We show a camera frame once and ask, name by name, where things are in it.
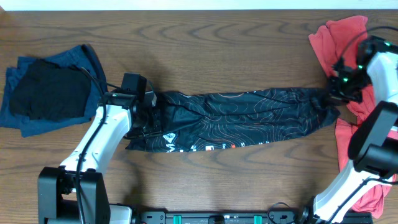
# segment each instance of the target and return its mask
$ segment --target black pants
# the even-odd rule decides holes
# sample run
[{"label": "black pants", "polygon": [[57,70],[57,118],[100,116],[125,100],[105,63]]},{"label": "black pants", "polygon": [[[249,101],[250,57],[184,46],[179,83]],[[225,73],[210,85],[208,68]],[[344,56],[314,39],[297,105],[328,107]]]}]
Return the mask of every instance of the black pants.
[{"label": "black pants", "polygon": [[158,94],[165,135],[139,150],[188,152],[299,138],[332,124],[339,111],[316,88],[271,88],[246,93]]}]

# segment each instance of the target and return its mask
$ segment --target wood grain surface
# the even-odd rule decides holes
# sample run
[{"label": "wood grain surface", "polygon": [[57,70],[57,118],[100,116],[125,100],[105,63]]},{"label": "wood grain surface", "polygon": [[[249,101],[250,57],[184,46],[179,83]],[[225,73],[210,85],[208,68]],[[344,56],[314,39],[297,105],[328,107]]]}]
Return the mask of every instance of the wood grain surface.
[{"label": "wood grain surface", "polygon": [[[89,43],[107,79],[141,73],[159,90],[185,94],[323,87],[308,35],[328,20],[362,14],[368,27],[398,26],[397,11],[98,11],[0,14],[0,71],[17,57],[45,57]],[[391,41],[397,34],[376,34]],[[0,75],[1,98],[5,75]],[[345,107],[342,117],[354,121]],[[0,128],[0,223],[37,223],[37,176],[58,166],[90,124],[22,138]],[[225,151],[151,154],[121,141],[105,176],[111,203],[177,210],[293,207],[338,173],[334,126],[305,138]],[[397,223],[398,189],[377,223]]]}]

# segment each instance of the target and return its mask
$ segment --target clothing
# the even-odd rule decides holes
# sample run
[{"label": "clothing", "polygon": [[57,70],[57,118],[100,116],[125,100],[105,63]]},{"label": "clothing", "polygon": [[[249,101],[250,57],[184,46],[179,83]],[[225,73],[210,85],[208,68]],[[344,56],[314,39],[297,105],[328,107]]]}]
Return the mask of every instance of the clothing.
[{"label": "clothing", "polygon": [[[91,84],[90,94],[88,95],[84,115],[78,118],[62,119],[60,121],[49,121],[42,119],[30,119],[28,116],[15,114],[9,110],[9,102],[12,92],[18,83],[26,74],[29,65],[33,64],[37,59],[31,57],[19,57],[17,68],[8,68],[6,71],[6,86],[4,87],[3,101],[0,111],[0,126],[7,128],[17,128],[21,130],[22,137],[42,134],[54,131],[74,124],[82,124],[88,122],[95,115],[97,102],[100,93],[96,89],[94,83]],[[76,66],[84,67],[90,74],[101,80],[106,80],[103,69],[94,50],[89,45],[79,45],[66,52],[47,57],[46,62],[56,63],[62,68]],[[103,91],[107,91],[104,84],[100,84]]]},{"label": "clothing", "polygon": [[9,109],[30,119],[79,118],[90,90],[90,79],[79,69],[36,60],[12,92]]},{"label": "clothing", "polygon": [[[328,77],[335,75],[332,65],[337,62],[346,44],[354,36],[366,30],[365,25],[367,21],[368,18],[364,16],[353,16],[339,21],[328,21],[325,26],[319,27],[316,34],[308,36],[315,54]],[[345,65],[356,68],[358,44],[366,38],[367,34],[362,35],[347,49],[344,54]],[[336,123],[335,134],[340,171],[344,169],[344,166],[349,161],[348,145],[351,136],[375,108],[374,91],[371,85],[362,90],[362,96],[362,103],[350,102],[347,105],[347,108],[357,116],[357,126],[350,125],[342,119],[338,119]],[[352,209],[356,212],[371,212],[373,217],[379,218],[383,211],[384,197],[388,194],[390,188],[385,185],[373,187],[353,205]]]},{"label": "clothing", "polygon": [[147,138],[150,152],[228,149],[299,138],[333,124],[340,112],[316,88],[271,88],[187,96],[158,93],[163,136]]}]

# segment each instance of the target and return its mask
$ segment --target red towel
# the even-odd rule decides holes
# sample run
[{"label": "red towel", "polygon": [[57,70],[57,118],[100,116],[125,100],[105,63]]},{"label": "red towel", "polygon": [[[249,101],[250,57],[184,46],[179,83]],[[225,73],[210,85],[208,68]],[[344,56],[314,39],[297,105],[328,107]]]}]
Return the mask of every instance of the red towel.
[{"label": "red towel", "polygon": [[[366,30],[365,24],[368,21],[364,16],[353,16],[339,21],[328,21],[325,26],[321,26],[316,34],[308,36],[315,54],[326,75],[335,75],[332,65],[337,62],[341,51],[346,44],[360,32]],[[356,40],[345,52],[345,65],[356,68],[355,58],[358,51],[358,44],[366,39],[364,34]],[[347,105],[348,109],[357,116],[357,125],[368,117],[375,107],[373,86],[368,86],[362,91],[363,102],[351,102]],[[336,123],[336,141],[338,150],[338,163],[340,171],[348,162],[348,144],[351,136],[358,129],[355,125],[350,125],[342,119]],[[390,137],[396,138],[396,132],[390,132]],[[384,197],[388,194],[391,187],[377,185],[364,194],[352,207],[356,212],[371,212],[373,217],[379,218],[383,212]]]}]

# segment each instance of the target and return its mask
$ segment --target wooden tabletop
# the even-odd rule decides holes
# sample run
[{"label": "wooden tabletop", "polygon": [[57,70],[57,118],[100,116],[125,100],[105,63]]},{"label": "wooden tabletop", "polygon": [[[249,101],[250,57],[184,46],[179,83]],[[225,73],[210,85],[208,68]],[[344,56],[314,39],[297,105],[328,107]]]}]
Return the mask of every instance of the wooden tabletop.
[{"label": "wooden tabletop", "polygon": [[[328,20],[369,17],[398,27],[397,11],[121,11],[0,14],[0,71],[17,57],[46,57],[89,43],[110,83],[137,72],[159,90],[185,94],[324,87],[308,35]],[[377,32],[396,41],[397,34]],[[0,75],[3,94],[5,75]],[[342,117],[354,121],[345,107]],[[0,223],[37,222],[37,176],[57,167],[90,123],[22,138],[0,128]],[[122,140],[105,175],[109,202],[170,211],[300,207],[338,173],[334,126],[305,138],[192,153],[127,151]],[[397,223],[398,188],[378,223]]]}]

